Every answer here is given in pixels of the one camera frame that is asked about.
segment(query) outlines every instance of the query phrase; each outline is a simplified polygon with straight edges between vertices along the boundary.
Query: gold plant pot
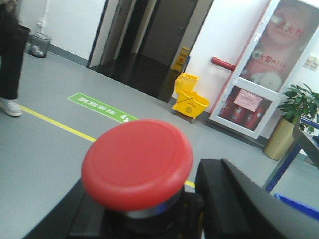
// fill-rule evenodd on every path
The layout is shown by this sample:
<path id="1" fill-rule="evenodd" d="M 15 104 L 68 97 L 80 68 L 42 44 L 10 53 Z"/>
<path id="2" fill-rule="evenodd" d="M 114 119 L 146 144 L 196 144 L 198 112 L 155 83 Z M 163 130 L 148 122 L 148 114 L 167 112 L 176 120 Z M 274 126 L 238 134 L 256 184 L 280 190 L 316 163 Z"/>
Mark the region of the gold plant pot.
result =
<path id="1" fill-rule="evenodd" d="M 280 118 L 271 134 L 263 153 L 274 160 L 280 160 L 294 142 L 294 125 L 284 118 Z"/>

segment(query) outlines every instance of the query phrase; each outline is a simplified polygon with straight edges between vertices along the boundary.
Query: blue bin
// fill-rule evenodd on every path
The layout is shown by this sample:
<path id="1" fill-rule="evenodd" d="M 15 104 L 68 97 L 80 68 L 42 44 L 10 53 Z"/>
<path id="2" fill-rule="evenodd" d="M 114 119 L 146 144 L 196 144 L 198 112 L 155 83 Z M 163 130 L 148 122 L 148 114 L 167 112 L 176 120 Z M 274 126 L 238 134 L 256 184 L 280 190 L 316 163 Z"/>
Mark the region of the blue bin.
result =
<path id="1" fill-rule="evenodd" d="M 319 210 L 312 208 L 306 204 L 303 204 L 301 202 L 292 200 L 290 198 L 287 198 L 281 194 L 276 193 L 274 195 L 276 198 L 278 198 L 279 200 L 281 200 L 282 202 L 286 203 L 287 205 L 297 209 L 298 211 L 308 215 L 309 217 L 312 217 L 316 220 L 319 221 Z"/>

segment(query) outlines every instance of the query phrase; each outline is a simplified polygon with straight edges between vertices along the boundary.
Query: gray floor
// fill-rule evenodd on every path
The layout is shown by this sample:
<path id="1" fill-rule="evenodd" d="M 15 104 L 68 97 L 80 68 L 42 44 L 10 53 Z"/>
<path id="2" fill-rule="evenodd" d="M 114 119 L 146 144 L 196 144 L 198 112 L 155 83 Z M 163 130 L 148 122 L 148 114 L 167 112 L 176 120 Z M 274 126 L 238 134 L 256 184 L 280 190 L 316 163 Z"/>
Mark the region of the gray floor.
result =
<path id="1" fill-rule="evenodd" d="M 259 186 L 277 164 L 260 148 L 198 120 L 190 124 L 171 114 L 170 105 L 52 53 L 45 59 L 25 55 L 19 92 L 22 106 L 93 138 L 119 123 L 67 100 L 77 92 L 139 119 L 161 119 L 177 126 L 193 147 L 191 182 L 201 158 L 228 158 Z M 19 118 L 0 112 L 0 122 L 0 238 L 20 239 L 79 179 L 92 142 L 26 112 Z M 318 182 L 316 168 L 296 161 L 273 193 L 319 208 Z"/>

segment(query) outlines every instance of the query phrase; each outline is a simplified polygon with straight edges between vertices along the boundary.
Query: green leaves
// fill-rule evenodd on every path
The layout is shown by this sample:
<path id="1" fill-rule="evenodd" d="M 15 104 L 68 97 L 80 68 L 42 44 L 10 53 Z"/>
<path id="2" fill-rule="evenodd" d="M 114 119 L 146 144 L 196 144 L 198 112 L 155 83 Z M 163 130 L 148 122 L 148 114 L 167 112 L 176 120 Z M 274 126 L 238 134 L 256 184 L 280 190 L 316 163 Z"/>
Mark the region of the green leaves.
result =
<path id="1" fill-rule="evenodd" d="M 284 119 L 293 124 L 297 123 L 300 116 L 319 122 L 319 93 L 313 92 L 307 84 L 303 85 L 304 87 L 290 85 L 284 92 L 286 101 L 278 108 L 285 113 Z M 308 132 L 314 131 L 312 127 L 301 124 L 301 129 L 306 128 Z"/>

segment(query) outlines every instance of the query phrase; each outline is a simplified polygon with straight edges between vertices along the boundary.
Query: red emergency stop button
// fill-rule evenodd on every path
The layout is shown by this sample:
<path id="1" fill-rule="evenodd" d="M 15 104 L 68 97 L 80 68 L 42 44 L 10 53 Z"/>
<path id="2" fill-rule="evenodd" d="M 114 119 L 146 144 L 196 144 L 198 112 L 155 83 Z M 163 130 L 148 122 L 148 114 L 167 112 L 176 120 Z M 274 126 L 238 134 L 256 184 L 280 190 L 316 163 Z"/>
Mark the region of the red emergency stop button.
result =
<path id="1" fill-rule="evenodd" d="M 85 156 L 82 182 L 86 192 L 108 209 L 142 210 L 176 194 L 192 161 L 190 143 L 177 127 L 140 119 L 97 139 Z"/>

